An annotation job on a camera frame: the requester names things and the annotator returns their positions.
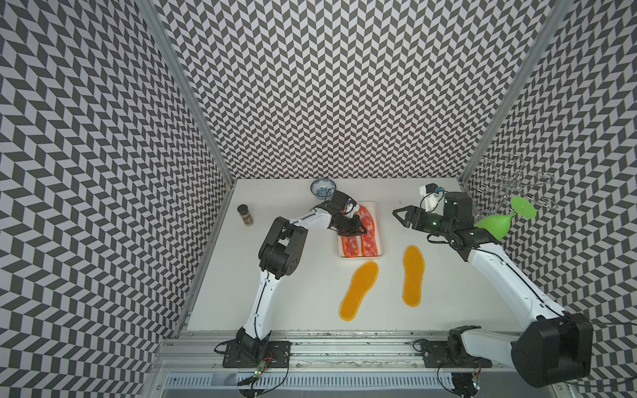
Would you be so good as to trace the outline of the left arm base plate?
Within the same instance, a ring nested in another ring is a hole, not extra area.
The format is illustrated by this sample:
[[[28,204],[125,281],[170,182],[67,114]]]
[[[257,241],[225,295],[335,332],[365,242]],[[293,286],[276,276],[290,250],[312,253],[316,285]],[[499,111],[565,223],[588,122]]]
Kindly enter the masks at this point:
[[[245,328],[240,328],[236,337],[227,344],[222,366],[248,369],[268,363],[268,368],[287,368],[290,364],[291,347],[292,343],[289,341],[270,341],[269,336],[260,340],[250,336]]]

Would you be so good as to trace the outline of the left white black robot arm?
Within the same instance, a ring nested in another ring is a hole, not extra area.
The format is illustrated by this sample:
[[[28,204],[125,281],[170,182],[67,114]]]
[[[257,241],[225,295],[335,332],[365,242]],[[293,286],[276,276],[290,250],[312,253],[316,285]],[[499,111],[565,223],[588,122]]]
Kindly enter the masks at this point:
[[[253,360],[262,359],[269,348],[270,305],[279,283],[300,265],[307,235],[314,230],[332,230],[341,237],[366,235],[359,211],[362,206],[349,195],[335,191],[330,199],[310,212],[288,220],[276,218],[258,253],[260,279],[250,314],[239,328],[234,346]]]

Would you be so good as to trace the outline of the red insole orange trim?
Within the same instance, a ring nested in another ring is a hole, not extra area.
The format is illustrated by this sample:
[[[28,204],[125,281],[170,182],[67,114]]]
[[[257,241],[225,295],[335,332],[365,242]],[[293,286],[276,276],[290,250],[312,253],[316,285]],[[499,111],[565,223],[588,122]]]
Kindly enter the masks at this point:
[[[363,205],[358,210],[360,220],[367,230],[365,235],[361,235],[360,255],[362,257],[379,256],[378,243],[376,239],[376,226],[371,212]]]
[[[360,256],[360,248],[356,236],[342,236],[341,242],[344,257],[354,258]]]

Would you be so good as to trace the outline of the yellow insole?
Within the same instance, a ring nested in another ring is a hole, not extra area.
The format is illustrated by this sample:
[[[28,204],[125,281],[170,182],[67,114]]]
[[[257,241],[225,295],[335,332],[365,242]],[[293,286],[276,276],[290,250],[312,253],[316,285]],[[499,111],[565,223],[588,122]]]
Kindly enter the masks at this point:
[[[356,318],[366,294],[375,285],[378,273],[379,266],[375,261],[367,261],[355,270],[338,310],[341,320],[351,322]]]
[[[417,307],[421,303],[422,282],[425,273],[425,262],[418,247],[409,245],[403,255],[405,272],[402,299],[409,307]]]

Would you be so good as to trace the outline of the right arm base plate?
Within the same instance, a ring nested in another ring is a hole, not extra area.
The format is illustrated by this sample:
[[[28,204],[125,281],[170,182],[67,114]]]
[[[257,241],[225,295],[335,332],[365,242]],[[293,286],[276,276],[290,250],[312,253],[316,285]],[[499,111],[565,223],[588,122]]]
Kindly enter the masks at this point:
[[[484,367],[491,368],[493,363],[489,359],[469,355],[461,341],[461,335],[469,330],[479,329],[479,326],[466,325],[449,331],[445,341],[419,339],[415,348],[421,353],[426,368],[438,368],[446,365],[457,368]]]

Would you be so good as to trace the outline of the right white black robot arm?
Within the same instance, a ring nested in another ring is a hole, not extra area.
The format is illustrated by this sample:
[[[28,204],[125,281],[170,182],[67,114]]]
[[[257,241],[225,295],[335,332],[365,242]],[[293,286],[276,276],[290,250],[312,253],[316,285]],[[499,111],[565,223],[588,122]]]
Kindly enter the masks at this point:
[[[421,343],[426,366],[469,367],[489,363],[514,369],[529,386],[544,387],[588,376],[592,369],[593,328],[582,314],[569,314],[550,299],[504,252],[496,236],[479,226],[464,192],[444,196],[442,214],[417,206],[393,211],[406,228],[435,236],[489,281],[513,311],[519,336],[477,325],[452,328],[444,342]]]

